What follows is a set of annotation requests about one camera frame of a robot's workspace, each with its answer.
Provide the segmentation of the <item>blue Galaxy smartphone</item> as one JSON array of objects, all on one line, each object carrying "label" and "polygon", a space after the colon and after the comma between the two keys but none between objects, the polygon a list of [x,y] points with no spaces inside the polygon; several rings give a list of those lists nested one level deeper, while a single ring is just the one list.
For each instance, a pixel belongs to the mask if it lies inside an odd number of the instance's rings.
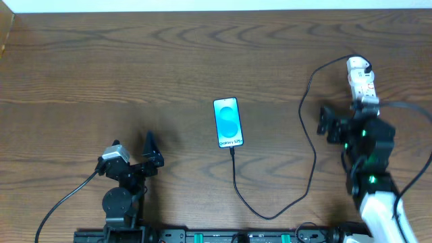
[{"label": "blue Galaxy smartphone", "polygon": [[236,97],[213,101],[217,143],[219,148],[242,146],[244,136]]}]

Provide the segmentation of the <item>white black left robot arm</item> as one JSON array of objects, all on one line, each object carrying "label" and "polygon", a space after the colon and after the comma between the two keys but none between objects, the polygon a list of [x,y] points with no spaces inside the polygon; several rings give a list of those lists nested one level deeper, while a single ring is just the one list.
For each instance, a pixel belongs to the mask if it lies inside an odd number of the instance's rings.
[{"label": "white black left robot arm", "polygon": [[94,172],[76,189],[57,202],[41,221],[34,237],[38,242],[43,226],[54,211],[67,199],[81,190],[95,176],[106,176],[119,183],[106,192],[102,199],[105,212],[105,226],[101,232],[78,233],[79,240],[87,242],[159,242],[160,236],[149,226],[140,226],[141,205],[144,195],[148,192],[145,180],[158,174],[165,160],[159,150],[155,136],[147,132],[142,156],[145,161],[132,165],[130,153],[119,140],[114,140],[103,154],[98,157]]}]

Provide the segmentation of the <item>white USB charger plug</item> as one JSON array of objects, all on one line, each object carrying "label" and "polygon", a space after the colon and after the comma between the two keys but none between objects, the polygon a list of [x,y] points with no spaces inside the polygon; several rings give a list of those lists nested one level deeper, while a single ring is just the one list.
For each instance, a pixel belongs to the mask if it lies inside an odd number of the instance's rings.
[{"label": "white USB charger plug", "polygon": [[356,68],[348,72],[348,83],[350,86],[364,86],[373,83],[375,74],[373,71],[365,72],[365,69]]}]

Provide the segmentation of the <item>white power strip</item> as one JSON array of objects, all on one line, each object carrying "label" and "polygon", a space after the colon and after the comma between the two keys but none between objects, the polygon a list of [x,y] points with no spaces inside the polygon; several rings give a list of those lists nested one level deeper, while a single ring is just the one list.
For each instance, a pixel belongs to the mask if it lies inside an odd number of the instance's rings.
[{"label": "white power strip", "polygon": [[360,55],[349,57],[346,65],[354,116],[378,116],[380,99],[375,90],[375,74],[372,65]]}]

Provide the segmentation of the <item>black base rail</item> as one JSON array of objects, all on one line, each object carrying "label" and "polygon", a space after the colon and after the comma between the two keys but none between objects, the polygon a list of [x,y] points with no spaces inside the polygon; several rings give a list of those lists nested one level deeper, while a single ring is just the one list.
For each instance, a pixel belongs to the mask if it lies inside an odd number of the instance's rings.
[{"label": "black base rail", "polygon": [[182,228],[154,229],[142,226],[137,229],[80,230],[74,233],[74,243],[343,243],[373,242],[362,224],[345,224],[330,229],[300,226],[287,230],[191,230]]}]

